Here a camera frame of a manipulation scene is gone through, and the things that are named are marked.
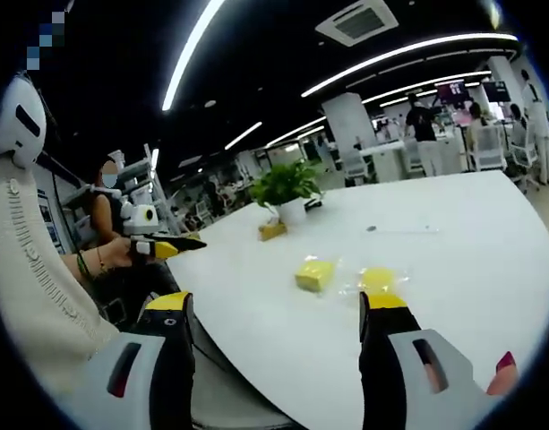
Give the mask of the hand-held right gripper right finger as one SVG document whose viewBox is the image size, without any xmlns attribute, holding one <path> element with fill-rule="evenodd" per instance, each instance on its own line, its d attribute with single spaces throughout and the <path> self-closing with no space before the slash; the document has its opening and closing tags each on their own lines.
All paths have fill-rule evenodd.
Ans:
<svg viewBox="0 0 549 430">
<path fill-rule="evenodd" d="M 395 295 L 361 292 L 365 429 L 474 429 L 497 405 L 470 361 Z"/>
</svg>

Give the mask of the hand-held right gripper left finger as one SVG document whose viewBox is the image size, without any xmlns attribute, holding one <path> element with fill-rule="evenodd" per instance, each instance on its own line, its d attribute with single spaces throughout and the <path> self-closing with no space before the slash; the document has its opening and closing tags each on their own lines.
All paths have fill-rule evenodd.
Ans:
<svg viewBox="0 0 549 430">
<path fill-rule="evenodd" d="M 193 295 L 150 301 L 86 364 L 66 402 L 80 429 L 191 429 Z"/>
</svg>

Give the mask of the person's left hand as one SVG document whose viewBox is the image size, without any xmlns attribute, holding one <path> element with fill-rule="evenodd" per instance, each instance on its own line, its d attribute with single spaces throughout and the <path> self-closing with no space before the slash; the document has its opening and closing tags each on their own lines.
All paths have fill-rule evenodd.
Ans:
<svg viewBox="0 0 549 430">
<path fill-rule="evenodd" d="M 127 268 L 133 265 L 131 256 L 132 240 L 126 237 L 116 237 L 97 248 L 99 264 L 103 271 Z"/>
</svg>

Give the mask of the person's right hand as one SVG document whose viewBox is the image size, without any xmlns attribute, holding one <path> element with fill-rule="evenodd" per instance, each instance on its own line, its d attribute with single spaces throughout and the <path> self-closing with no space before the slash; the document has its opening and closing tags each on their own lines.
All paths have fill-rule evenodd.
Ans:
<svg viewBox="0 0 549 430">
<path fill-rule="evenodd" d="M 486 393 L 488 395 L 506 395 L 519 379 L 519 371 L 514 356 L 507 351 L 495 367 L 495 375 L 490 381 Z"/>
</svg>

